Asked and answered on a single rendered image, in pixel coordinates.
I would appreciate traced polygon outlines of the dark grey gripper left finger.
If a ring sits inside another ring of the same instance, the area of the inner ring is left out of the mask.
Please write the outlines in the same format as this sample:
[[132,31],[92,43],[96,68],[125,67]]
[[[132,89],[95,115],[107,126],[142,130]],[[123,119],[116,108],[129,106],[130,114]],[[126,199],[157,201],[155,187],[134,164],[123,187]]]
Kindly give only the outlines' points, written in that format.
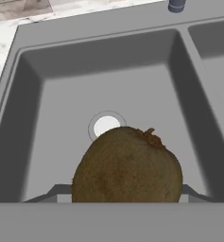
[[26,203],[71,203],[72,186],[70,184],[55,184],[46,194],[26,200]]

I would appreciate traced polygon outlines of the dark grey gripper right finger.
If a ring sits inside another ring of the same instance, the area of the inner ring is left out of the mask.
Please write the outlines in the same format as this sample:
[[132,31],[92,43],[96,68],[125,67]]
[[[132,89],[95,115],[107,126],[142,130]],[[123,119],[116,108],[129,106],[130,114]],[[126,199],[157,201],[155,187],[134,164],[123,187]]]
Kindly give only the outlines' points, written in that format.
[[180,202],[193,203],[193,202],[215,202],[214,199],[197,193],[188,184],[182,186]]

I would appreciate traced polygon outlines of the brown kiwi fruit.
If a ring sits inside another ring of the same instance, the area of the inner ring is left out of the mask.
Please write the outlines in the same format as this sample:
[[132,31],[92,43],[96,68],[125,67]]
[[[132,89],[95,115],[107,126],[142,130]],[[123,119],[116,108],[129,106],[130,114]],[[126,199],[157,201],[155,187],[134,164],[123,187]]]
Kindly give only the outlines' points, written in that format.
[[153,131],[121,127],[93,141],[72,180],[72,201],[179,201],[181,165]]

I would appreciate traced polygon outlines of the grey double sink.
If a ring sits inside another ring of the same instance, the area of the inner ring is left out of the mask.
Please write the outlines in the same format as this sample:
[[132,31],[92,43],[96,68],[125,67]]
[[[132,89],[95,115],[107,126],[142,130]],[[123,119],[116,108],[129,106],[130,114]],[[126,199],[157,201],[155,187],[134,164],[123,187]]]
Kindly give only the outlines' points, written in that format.
[[224,201],[224,18],[144,5],[20,26],[0,79],[0,202],[68,191],[108,116],[154,129],[186,185]]

